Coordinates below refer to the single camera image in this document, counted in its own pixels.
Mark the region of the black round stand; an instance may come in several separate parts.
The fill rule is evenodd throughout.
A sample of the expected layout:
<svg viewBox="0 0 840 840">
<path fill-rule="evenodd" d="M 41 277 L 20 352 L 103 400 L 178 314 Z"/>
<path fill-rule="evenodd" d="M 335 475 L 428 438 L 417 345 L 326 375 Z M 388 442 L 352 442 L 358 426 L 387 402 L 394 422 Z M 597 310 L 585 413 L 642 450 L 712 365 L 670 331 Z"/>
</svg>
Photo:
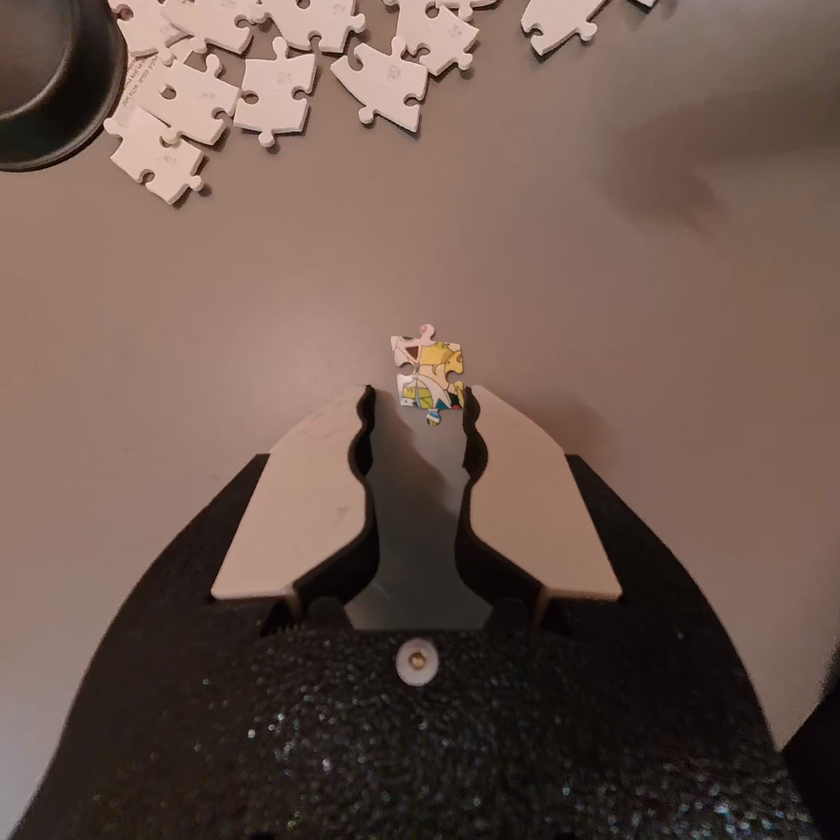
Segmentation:
<svg viewBox="0 0 840 840">
<path fill-rule="evenodd" d="M 127 47 L 103 1 L 1 2 L 1 170 L 55 165 L 119 99 Z"/>
</svg>

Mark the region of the pile of white puzzle pieces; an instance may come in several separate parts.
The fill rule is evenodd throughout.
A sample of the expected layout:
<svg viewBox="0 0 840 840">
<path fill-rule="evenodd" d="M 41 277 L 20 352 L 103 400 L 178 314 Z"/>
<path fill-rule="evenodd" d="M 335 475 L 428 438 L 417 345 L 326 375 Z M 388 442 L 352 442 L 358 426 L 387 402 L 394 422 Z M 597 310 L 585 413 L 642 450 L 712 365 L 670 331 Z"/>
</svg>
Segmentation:
<svg viewBox="0 0 840 840">
<path fill-rule="evenodd" d="M 272 149 L 303 133 L 317 53 L 360 106 L 416 133 L 428 83 L 471 72 L 474 16 L 499 2 L 385 1 L 394 8 L 387 51 L 366 42 L 358 2 L 109 2 L 129 65 L 122 98 L 103 127 L 119 140 L 112 162 L 169 205 L 204 183 L 206 149 L 225 120 Z"/>
</svg>

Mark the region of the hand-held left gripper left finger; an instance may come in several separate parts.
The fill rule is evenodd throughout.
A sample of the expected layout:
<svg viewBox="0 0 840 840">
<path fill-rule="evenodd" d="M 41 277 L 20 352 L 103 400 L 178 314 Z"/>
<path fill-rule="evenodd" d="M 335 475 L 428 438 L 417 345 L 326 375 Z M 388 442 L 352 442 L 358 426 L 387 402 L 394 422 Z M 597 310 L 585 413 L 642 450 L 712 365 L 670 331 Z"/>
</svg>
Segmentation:
<svg viewBox="0 0 840 840">
<path fill-rule="evenodd" d="M 304 617 L 318 599 L 346 605 L 380 560 L 367 476 L 375 389 L 353 385 L 270 450 L 212 585 L 214 600 L 282 600 Z"/>
</svg>

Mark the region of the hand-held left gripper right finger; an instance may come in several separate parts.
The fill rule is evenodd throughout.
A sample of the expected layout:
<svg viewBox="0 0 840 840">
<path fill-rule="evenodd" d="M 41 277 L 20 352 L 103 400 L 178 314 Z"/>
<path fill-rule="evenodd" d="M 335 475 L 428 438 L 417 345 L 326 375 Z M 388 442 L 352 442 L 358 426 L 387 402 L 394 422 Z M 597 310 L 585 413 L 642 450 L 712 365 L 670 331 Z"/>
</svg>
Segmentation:
<svg viewBox="0 0 840 840">
<path fill-rule="evenodd" d="M 455 566 L 489 623 L 562 623 L 566 603 L 614 606 L 623 588 L 563 448 L 481 385 L 465 391 L 468 479 Z"/>
</svg>

